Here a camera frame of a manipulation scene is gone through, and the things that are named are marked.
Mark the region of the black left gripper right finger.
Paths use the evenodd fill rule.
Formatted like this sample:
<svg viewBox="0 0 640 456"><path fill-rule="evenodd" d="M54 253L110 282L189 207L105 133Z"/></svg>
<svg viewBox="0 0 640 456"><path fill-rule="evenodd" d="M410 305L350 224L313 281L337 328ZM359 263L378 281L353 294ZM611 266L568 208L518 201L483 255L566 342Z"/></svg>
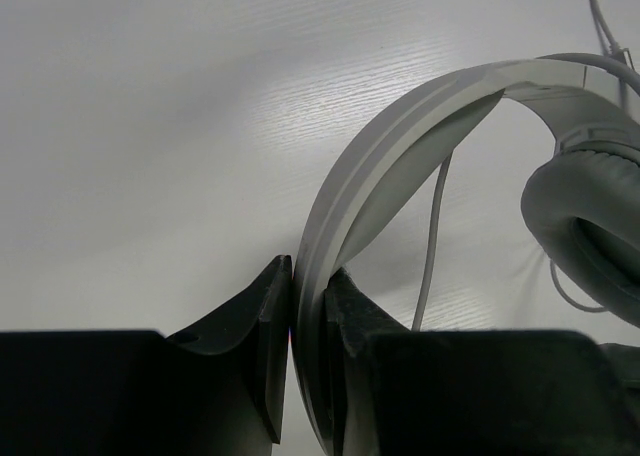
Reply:
<svg viewBox="0 0 640 456"><path fill-rule="evenodd" d="M415 387L409 331L340 269L324 291L325 349L334 455L397 455L401 406Z"/></svg>

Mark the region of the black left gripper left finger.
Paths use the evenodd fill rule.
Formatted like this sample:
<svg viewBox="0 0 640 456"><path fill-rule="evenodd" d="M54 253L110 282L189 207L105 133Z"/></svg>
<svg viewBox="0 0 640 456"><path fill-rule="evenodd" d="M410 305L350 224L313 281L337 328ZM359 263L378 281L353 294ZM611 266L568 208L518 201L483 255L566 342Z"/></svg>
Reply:
<svg viewBox="0 0 640 456"><path fill-rule="evenodd" d="M170 335L176 430L187 445L281 441L292 260L275 257L240 293Z"/></svg>

